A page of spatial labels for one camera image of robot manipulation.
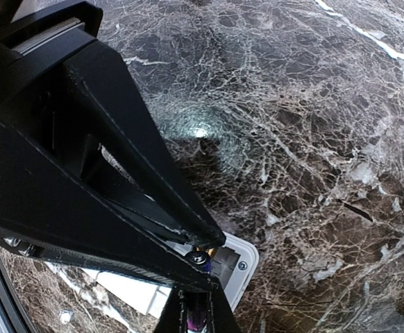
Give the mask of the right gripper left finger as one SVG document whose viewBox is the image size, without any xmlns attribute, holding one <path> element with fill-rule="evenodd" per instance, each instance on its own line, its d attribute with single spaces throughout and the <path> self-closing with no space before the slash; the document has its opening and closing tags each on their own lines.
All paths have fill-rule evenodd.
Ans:
<svg viewBox="0 0 404 333">
<path fill-rule="evenodd" d="M 126 256 L 150 234 L 0 124 L 0 244 L 13 237 L 46 260 L 140 278 Z"/>
</svg>

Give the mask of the white remote control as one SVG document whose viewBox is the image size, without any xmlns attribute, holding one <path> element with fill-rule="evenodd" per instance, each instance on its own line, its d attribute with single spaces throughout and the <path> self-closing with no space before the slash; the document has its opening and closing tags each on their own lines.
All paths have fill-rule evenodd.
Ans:
<svg viewBox="0 0 404 333">
<path fill-rule="evenodd" d="M 159 317 L 172 287 L 186 291 L 209 291 L 217 283 L 226 295 L 231 309 L 238 305 L 258 265 L 256 247 L 232 234 L 225 234 L 226 242 L 210 255 L 210 262 L 197 267 L 185 255 L 190 245 L 162 241 L 149 235 L 148 241 L 131 246 L 126 256 L 133 260 L 133 269 L 141 277 L 126 277 L 107 268 L 86 268 L 95 282 L 123 300 L 139 313 Z"/>
</svg>

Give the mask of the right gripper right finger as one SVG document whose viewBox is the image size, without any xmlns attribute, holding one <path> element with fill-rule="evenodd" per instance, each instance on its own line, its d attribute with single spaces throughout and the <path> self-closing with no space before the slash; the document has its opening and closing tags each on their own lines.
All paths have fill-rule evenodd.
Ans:
<svg viewBox="0 0 404 333">
<path fill-rule="evenodd" d="M 176 167 L 120 54 L 95 41 L 63 65 L 93 134 L 137 185 L 191 244 L 224 245 L 225 234 Z"/>
</svg>

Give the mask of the blue battery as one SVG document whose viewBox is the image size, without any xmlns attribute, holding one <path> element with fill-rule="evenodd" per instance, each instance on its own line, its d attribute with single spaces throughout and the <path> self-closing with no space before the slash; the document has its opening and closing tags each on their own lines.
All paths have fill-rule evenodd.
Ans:
<svg viewBox="0 0 404 333">
<path fill-rule="evenodd" d="M 192 251 L 185 256 L 191 263 L 202 269 L 204 273 L 211 273 L 211 258 L 207 252 Z M 187 294 L 187 328 L 191 332 L 202 332 L 207 321 L 207 293 Z"/>
</svg>

